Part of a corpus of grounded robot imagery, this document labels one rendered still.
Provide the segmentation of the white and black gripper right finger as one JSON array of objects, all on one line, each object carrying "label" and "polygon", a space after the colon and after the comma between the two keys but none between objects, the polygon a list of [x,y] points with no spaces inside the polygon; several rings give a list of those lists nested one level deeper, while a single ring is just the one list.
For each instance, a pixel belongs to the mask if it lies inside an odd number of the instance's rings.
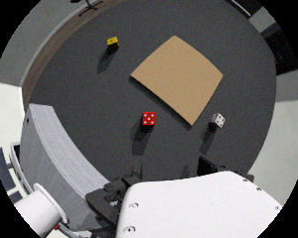
[{"label": "white and black gripper right finger", "polygon": [[238,171],[238,170],[235,170],[235,171],[227,170],[226,166],[223,166],[223,165],[218,166],[218,164],[216,164],[215,162],[213,162],[212,160],[208,159],[205,156],[199,157],[199,164],[198,164],[198,170],[197,170],[197,174],[199,177],[209,175],[209,174],[218,173],[218,172],[227,172],[227,171],[230,171],[237,175],[240,175],[241,177],[243,177],[253,183],[253,180],[254,180],[253,175],[243,174],[243,173],[240,173],[240,171]]}]

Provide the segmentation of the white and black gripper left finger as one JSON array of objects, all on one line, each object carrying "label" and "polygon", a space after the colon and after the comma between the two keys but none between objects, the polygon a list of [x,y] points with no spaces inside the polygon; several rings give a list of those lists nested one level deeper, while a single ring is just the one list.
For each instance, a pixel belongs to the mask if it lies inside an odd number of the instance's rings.
[{"label": "white and black gripper left finger", "polygon": [[128,174],[122,175],[122,179],[106,183],[85,195],[88,206],[107,224],[116,229],[119,210],[110,203],[120,200],[128,188],[142,181],[142,160],[137,159],[135,166],[131,167]]}]

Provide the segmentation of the yellow die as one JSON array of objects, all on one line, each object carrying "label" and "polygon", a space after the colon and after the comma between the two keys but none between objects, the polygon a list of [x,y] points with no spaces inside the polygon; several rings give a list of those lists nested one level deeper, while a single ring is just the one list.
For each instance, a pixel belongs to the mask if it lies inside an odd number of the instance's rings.
[{"label": "yellow die", "polygon": [[118,44],[118,41],[117,41],[116,37],[107,40],[107,45],[108,45],[110,50],[114,50],[114,49],[119,48],[119,44]]}]

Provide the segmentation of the tan square mat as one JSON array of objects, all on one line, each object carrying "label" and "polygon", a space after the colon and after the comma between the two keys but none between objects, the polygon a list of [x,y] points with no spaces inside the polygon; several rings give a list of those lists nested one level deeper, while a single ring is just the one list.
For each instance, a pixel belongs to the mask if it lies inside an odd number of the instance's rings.
[{"label": "tan square mat", "polygon": [[175,35],[131,74],[191,126],[200,116],[223,74]]}]

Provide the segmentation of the red die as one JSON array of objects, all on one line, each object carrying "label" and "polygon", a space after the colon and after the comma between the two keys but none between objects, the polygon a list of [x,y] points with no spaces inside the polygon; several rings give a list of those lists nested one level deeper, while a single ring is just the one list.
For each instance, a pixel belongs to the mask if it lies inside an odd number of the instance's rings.
[{"label": "red die", "polygon": [[143,126],[155,126],[156,125],[156,113],[155,112],[143,112],[142,113],[142,125]]}]

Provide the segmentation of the white die with black pips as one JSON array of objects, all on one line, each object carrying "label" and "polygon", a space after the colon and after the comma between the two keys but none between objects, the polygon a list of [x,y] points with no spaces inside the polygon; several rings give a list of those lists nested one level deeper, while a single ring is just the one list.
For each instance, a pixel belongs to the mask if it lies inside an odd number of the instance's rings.
[{"label": "white die with black pips", "polygon": [[224,118],[220,114],[214,114],[210,123],[216,128],[221,128],[224,123]]}]

